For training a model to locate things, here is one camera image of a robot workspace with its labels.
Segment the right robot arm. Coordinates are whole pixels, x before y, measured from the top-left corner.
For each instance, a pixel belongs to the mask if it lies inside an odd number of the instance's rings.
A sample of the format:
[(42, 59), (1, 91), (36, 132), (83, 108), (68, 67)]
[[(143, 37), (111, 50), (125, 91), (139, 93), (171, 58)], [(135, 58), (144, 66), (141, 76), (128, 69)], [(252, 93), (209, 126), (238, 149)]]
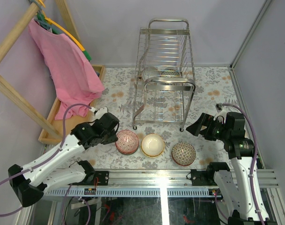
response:
[(226, 162), (211, 162), (203, 172), (191, 171), (193, 184), (217, 185), (227, 204), (229, 225), (275, 225), (264, 206), (257, 178), (254, 142), (245, 137), (245, 117), (228, 112), (217, 117), (203, 113), (186, 130), (209, 141), (220, 140), (232, 163), (236, 182)]

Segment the blue patterned bowl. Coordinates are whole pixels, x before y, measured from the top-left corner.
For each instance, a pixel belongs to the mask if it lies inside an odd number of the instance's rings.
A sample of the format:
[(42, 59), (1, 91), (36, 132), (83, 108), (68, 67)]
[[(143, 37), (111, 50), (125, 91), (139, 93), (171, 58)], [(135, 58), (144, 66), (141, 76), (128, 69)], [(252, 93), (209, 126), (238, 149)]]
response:
[(176, 69), (166, 68), (161, 72), (161, 76), (166, 78), (179, 77), (180, 73)]

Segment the red patterned bowl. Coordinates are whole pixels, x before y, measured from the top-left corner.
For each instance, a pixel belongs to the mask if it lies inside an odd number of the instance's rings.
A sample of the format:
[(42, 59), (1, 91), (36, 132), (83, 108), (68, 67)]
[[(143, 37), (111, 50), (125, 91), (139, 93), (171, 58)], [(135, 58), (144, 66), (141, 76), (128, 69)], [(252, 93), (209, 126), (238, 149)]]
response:
[(138, 136), (130, 130), (121, 130), (117, 133), (116, 149), (124, 155), (131, 155), (139, 148)]

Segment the brown patterned bowl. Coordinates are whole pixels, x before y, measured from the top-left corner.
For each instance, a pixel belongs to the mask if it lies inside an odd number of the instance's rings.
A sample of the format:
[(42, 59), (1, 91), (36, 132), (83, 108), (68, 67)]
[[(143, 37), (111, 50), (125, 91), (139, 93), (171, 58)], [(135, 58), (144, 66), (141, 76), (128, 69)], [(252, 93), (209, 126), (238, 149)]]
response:
[(196, 150), (190, 143), (179, 142), (173, 146), (171, 156), (178, 165), (189, 166), (196, 159)]

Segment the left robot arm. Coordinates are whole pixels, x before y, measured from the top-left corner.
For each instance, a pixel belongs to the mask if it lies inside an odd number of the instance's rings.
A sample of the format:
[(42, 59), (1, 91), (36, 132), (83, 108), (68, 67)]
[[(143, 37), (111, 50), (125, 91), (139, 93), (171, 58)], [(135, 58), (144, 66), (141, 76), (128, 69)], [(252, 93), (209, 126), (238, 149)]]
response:
[(64, 185), (92, 184), (95, 170), (88, 161), (79, 161), (62, 170), (59, 166), (91, 147), (116, 142), (118, 128), (119, 119), (106, 112), (93, 122), (78, 124), (63, 142), (36, 160), (24, 166), (11, 166), (9, 183), (22, 207), (35, 204), (45, 193)]

